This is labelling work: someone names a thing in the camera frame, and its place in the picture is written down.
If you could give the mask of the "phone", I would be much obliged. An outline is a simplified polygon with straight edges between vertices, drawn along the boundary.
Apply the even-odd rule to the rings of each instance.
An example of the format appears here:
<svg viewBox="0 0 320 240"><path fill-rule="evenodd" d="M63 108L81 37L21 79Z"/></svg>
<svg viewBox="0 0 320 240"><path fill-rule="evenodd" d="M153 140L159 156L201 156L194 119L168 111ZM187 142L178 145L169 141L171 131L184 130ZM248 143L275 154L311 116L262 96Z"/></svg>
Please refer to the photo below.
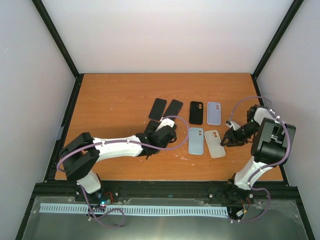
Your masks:
<svg viewBox="0 0 320 240"><path fill-rule="evenodd" d="M191 127L188 133L188 152L192 155L204 153L204 131L199 127Z"/></svg>
<svg viewBox="0 0 320 240"><path fill-rule="evenodd" d="M207 124L219 126L221 124L221 104L219 102L207 103Z"/></svg>
<svg viewBox="0 0 320 240"><path fill-rule="evenodd" d="M221 146L221 138L217 130L205 131L204 138L212 158L221 158L226 155L224 147Z"/></svg>

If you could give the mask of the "black smartphone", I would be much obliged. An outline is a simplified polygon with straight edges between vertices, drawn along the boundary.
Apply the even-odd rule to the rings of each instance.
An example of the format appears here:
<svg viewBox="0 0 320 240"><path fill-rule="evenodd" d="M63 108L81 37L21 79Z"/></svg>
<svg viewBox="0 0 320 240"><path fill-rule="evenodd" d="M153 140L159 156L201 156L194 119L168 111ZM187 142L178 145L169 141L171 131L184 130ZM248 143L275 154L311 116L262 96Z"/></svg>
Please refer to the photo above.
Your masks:
<svg viewBox="0 0 320 240"><path fill-rule="evenodd" d="M160 123L158 121L150 120L144 130L144 133L147 134L149 132L155 132L159 125Z"/></svg>
<svg viewBox="0 0 320 240"><path fill-rule="evenodd" d="M183 102L173 99L162 116L163 117L178 116L182 107L183 107Z"/></svg>

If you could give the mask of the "blue smartphone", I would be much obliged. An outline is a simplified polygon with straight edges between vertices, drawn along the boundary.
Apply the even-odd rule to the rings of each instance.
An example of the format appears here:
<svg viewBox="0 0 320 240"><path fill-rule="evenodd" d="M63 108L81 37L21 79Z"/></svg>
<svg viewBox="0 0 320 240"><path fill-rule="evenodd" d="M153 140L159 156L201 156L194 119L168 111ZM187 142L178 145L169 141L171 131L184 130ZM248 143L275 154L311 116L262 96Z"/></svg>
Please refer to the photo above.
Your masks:
<svg viewBox="0 0 320 240"><path fill-rule="evenodd" d="M156 98L148 115L150 120L159 121L162 118L167 101L162 98Z"/></svg>

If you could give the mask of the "black phone case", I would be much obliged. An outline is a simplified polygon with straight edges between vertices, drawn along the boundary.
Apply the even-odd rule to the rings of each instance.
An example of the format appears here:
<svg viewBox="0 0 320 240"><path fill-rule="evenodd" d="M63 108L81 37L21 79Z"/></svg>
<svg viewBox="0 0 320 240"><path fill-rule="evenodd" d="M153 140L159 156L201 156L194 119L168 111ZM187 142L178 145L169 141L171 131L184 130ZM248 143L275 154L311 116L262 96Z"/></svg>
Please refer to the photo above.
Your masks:
<svg viewBox="0 0 320 240"><path fill-rule="evenodd" d="M199 101L191 101L189 106L189 123L191 125L202 125L204 104Z"/></svg>

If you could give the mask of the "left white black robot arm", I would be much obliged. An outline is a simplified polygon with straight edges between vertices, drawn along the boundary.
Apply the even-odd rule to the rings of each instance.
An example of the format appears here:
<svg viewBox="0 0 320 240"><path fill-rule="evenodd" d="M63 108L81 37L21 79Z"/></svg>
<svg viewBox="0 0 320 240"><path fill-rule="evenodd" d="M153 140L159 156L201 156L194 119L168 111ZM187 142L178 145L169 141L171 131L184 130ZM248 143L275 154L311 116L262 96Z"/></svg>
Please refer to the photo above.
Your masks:
<svg viewBox="0 0 320 240"><path fill-rule="evenodd" d="M119 157L150 157L177 139L176 125L170 120L145 132L124 138L103 139L81 133L60 151L57 170L64 172L68 181L77 182L92 201L103 198L104 188L93 171L97 162Z"/></svg>

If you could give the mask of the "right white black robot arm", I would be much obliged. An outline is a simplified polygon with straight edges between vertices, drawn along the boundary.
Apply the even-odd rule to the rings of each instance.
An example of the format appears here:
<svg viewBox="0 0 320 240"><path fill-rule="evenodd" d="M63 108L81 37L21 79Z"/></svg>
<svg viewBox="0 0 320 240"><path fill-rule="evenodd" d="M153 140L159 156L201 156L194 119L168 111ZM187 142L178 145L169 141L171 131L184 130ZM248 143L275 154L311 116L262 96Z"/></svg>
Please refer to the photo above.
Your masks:
<svg viewBox="0 0 320 240"><path fill-rule="evenodd" d="M250 107L246 119L240 126L230 117L226 121L229 129L220 142L222 147L251 143L249 161L226 183L223 195L229 203L245 201L263 174L288 160L296 133L294 125L284 123L272 109L261 105Z"/></svg>

